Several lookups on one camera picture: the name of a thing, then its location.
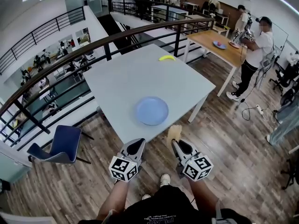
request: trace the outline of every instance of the plate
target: plate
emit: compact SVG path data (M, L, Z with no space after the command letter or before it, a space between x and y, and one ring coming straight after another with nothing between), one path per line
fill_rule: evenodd
M239 49L239 48L240 48L240 46L239 46L237 43L235 43L235 42L230 41L229 44L230 44L232 47L236 48L236 49Z
M218 47L219 49L222 49L222 50L225 50L226 48L227 48L227 46L226 45L224 45L224 44L221 44L221 46L218 46L218 41L214 41L213 42L213 44L214 44L214 46L216 46L216 47Z
M135 113L140 122L155 126L166 120L168 105L159 97L148 96L136 104Z

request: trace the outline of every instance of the wooden handrail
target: wooden handrail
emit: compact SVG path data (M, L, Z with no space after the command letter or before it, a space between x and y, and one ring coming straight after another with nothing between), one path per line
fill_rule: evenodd
M90 50L97 49L99 47L104 46L105 44L112 43L116 40L119 40L121 38L125 38L128 36L132 36L135 34L143 33L150 30L155 30L159 28L164 27L171 27L175 25L182 25L186 23L195 23L195 22L209 22L209 21L215 21L213 18L203 18L203 19L188 19L188 20L177 20L177 21L168 21L168 22L162 22L162 23L155 23L150 24L147 26L139 27L130 29L121 33L117 33L108 37L105 37L103 39L97 40L95 42L92 42L82 48L79 48L78 50L75 50L66 56L62 57L58 61L56 61L53 65L50 67L47 67L43 69L41 72L33 76L29 81L27 81L21 88L19 88L6 102L5 104L0 108L0 116L3 115L3 113L25 92L29 91L29 89L38 83L41 79L45 78L47 75L51 74L55 70L59 69L60 67L64 66L66 63L72 62L76 57L81 56L85 53L87 53Z

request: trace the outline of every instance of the chair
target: chair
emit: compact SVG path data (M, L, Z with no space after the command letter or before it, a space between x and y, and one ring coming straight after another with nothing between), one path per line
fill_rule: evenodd
M49 153L43 151L36 143L31 145L27 153L47 162L74 163L76 160L79 160L91 164L89 161L77 157L81 134L94 140L93 137L84 133L79 128L58 125Z
M287 162L290 165L290 169L288 171L280 171L281 174L288 174L289 180L285 187L282 187L282 190L286 190L287 187L292 186L294 184L294 179L296 180L296 183L299 184L299 158L297 158L296 166L294 167L291 163L291 160L288 159Z
M299 75L299 69L297 66L288 65L285 70L279 67L279 70L275 70L275 72L277 74L278 80L270 79L269 82L273 81L275 83L273 90L278 87L282 96L284 90L283 87L289 87L291 81Z

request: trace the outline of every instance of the white sneaker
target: white sneaker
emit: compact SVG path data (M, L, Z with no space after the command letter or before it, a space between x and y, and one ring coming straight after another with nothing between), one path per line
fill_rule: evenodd
M269 134L266 136L266 140L268 143L270 143L270 135Z
M142 200L148 199L148 198L150 198L150 197L151 197L150 195L145 194L145 195L143 195Z
M233 87L235 87L236 89L239 89L239 84L236 81L233 81Z
M231 93L231 92L226 92L226 96L228 97L228 98L230 98L230 99L232 99L232 100L234 100L234 101L239 101L239 97L237 97L236 95L235 95L235 93Z
M160 187L170 184L170 176L168 174L163 174L161 177Z

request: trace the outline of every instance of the wooden floor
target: wooden floor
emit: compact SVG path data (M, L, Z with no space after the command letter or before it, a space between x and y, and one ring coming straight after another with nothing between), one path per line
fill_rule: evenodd
M230 66L210 54L193 63L192 67L216 85L191 124L188 123L191 112L178 122L183 126L183 137L207 154L214 164L206 183L226 207L247 216L252 222L286 224L295 212L299 188L295 184L282 191L281 186L287 179L280 170L286 168L287 152L296 145L298 132L290 133L280 146L270 146L264 137L278 125L271 121L270 113L269 122L266 122L257 110L251 110L250 121L245 121L241 115L247 108L245 103L237 106L225 93L220 98L216 96ZM259 104L262 109L279 108L280 94L272 90L273 84L268 83L274 74L271 70L262 89L252 91L246 99L249 107ZM233 90L229 84L225 91ZM53 216L62 224L96 217L113 187L108 166L122 143L99 116L84 122L82 128L95 141L83 137L78 156L89 159L92 165L79 161L74 165L61 165L34 160L32 171L6 194L13 214ZM177 160L165 146L165 138L166 132L147 144L142 169L130 185L127 206L138 202L146 193L154 194L163 173L169 173L171 184L180 187L192 200L187 180L178 179L175 172Z

